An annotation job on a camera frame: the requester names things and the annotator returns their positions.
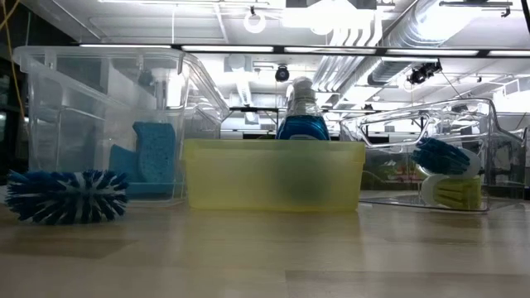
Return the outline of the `round globe ceiling lamp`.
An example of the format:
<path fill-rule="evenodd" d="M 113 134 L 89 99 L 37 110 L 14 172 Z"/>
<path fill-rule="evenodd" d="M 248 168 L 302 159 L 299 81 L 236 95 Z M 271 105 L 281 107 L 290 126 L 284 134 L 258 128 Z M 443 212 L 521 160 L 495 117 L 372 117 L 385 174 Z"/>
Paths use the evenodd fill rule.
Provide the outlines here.
<path fill-rule="evenodd" d="M 243 19 L 245 30 L 252 34 L 259 34 L 265 29 L 266 25 L 266 17 L 255 6 L 251 6 Z"/>

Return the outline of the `black hanging ceiling fixture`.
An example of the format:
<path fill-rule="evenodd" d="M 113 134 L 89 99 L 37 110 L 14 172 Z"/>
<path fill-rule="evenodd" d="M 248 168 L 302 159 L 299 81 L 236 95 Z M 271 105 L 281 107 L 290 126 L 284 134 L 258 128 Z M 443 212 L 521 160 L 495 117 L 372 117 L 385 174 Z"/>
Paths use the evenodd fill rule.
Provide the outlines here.
<path fill-rule="evenodd" d="M 411 85 L 423 84 L 426 80 L 434 76 L 434 74 L 442 71 L 441 62 L 428 62 L 421 64 L 412 69 L 411 74 L 407 77 L 407 82 Z"/>

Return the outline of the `black overhead frame bar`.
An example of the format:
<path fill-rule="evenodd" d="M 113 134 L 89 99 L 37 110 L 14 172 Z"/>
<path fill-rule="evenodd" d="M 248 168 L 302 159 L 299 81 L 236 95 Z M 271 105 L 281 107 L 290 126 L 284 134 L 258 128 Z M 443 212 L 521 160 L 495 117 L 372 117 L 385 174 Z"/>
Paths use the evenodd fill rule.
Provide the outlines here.
<path fill-rule="evenodd" d="M 177 44 L 173 44 L 173 45 L 169 45 L 171 46 L 172 49 L 174 50 L 182 50 L 181 49 L 181 46 L 187 46 L 187 45 L 177 45 Z M 198 46 L 245 46 L 245 45 L 198 45 Z M 273 46 L 274 47 L 274 52 L 271 52 L 271 53 L 265 53 L 265 52 L 257 52 L 257 53 L 251 53 L 251 52 L 189 52 L 189 51 L 185 51 L 185 52 L 189 52 L 189 53 L 207 53 L 207 54 L 219 54 L 219 53 L 232 53 L 232 54 L 272 54 L 272 55 L 337 55 L 337 54 L 315 54 L 315 53 L 310 53 L 310 54 L 305 54 L 305 53 L 287 53 L 284 51 L 284 48 L 285 47 L 289 47 L 289 46 Z M 356 54 L 353 54 L 353 55 L 340 55 L 340 56 L 377 56 L 377 57 L 399 57 L 399 58 L 404 58 L 404 57 L 426 57 L 426 58 L 440 58 L 440 57 L 448 57 L 448 58 L 462 58 L 462 59 L 468 59 L 468 58 L 476 58 L 476 59 L 526 59 L 526 58 L 508 58 L 508 57 L 489 57 L 488 56 L 488 53 L 492 50 L 530 50 L 530 49 L 485 49 L 485 48 L 482 48 L 482 49 L 453 49 L 453 48 L 395 48 L 395 47 L 368 47 L 368 46 L 293 46 L 293 47 L 335 47 L 335 48 L 365 48 L 365 49 L 375 49 L 376 52 L 374 54 L 371 54 L 371 55 L 356 55 Z M 477 55 L 473 55 L 473 56 L 462 56 L 462 55 L 457 55 L 457 56 L 427 56 L 427 55 L 420 55 L 420 56 L 411 56 L 411 55 L 388 55 L 386 53 L 387 50 L 391 50 L 391 49 L 422 49 L 422 50 L 426 50 L 426 49 L 436 49 L 436 50 L 442 50 L 442 49 L 447 49 L 447 50 L 477 50 L 478 53 Z"/>

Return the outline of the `yellow plastic tub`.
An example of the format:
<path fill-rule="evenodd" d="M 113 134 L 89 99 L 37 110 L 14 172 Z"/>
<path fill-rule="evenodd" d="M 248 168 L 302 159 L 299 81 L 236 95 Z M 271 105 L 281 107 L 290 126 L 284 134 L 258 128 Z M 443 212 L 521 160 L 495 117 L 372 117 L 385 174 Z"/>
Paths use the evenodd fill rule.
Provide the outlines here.
<path fill-rule="evenodd" d="M 193 209 L 354 211 L 362 142 L 188 139 L 183 163 Z"/>

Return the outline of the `blue dish soap bottle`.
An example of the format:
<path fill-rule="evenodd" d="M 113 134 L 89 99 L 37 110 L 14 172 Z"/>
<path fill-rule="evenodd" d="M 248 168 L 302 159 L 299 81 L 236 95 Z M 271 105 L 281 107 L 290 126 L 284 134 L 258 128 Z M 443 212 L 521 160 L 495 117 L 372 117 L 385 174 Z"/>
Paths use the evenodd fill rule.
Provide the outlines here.
<path fill-rule="evenodd" d="M 287 100 L 286 117 L 277 129 L 276 139 L 330 140 L 312 85 L 312 80 L 307 77 L 298 77 L 293 81 Z"/>

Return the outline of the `clear acrylic handled bin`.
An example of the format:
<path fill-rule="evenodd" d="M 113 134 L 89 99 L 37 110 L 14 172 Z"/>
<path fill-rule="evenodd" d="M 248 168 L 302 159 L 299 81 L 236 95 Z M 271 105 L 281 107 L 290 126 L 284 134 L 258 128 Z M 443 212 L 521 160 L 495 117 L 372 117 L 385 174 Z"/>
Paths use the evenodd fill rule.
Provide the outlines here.
<path fill-rule="evenodd" d="M 525 194 L 526 129 L 501 128 L 489 99 L 455 99 L 344 118 L 340 138 L 366 145 L 361 201 L 456 212 L 486 212 Z M 476 153 L 481 160 L 481 210 L 437 208 L 420 196 L 431 175 L 412 160 L 416 144 L 432 137 Z"/>

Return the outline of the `tall clear plastic tub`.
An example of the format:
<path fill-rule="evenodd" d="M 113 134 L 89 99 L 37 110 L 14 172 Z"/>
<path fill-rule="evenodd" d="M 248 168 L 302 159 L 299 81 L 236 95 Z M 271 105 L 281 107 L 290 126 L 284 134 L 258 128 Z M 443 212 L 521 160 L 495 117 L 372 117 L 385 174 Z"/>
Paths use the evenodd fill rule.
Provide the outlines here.
<path fill-rule="evenodd" d="M 200 60 L 180 50 L 20 46 L 13 57 L 27 78 L 34 171 L 109 170 L 112 145 L 137 153 L 135 122 L 173 126 L 171 183 L 182 183 L 181 193 L 168 200 L 130 199 L 136 206 L 184 199 L 184 140 L 219 137 L 229 111 Z"/>

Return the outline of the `blue and white dish brush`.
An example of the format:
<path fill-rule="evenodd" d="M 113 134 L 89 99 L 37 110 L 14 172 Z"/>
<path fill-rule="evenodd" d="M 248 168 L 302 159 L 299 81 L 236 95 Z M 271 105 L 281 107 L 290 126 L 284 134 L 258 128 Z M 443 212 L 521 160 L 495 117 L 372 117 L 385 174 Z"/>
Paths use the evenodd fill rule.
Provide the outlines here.
<path fill-rule="evenodd" d="M 128 187 L 128 175 L 115 171 L 10 171 L 5 204 L 20 221 L 100 223 L 125 214 Z"/>

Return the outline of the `yellow-green dish brush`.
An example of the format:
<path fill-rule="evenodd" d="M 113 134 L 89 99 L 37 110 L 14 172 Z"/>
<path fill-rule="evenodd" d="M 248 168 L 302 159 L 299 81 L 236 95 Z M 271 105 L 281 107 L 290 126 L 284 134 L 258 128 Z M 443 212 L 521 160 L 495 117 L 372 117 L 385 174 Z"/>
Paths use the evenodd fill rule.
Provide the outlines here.
<path fill-rule="evenodd" d="M 478 175 L 472 178 L 431 175 L 422 182 L 420 196 L 433 207 L 478 211 L 482 206 L 481 180 Z"/>

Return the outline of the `distant black workbench frame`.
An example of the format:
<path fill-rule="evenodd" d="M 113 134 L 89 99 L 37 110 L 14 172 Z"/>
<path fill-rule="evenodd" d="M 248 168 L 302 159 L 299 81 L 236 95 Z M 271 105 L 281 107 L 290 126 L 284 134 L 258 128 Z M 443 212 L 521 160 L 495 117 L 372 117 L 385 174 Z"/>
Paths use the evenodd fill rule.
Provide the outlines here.
<path fill-rule="evenodd" d="M 281 122 L 281 109 L 265 107 L 230 107 L 223 118 L 221 132 L 224 135 L 275 135 Z"/>

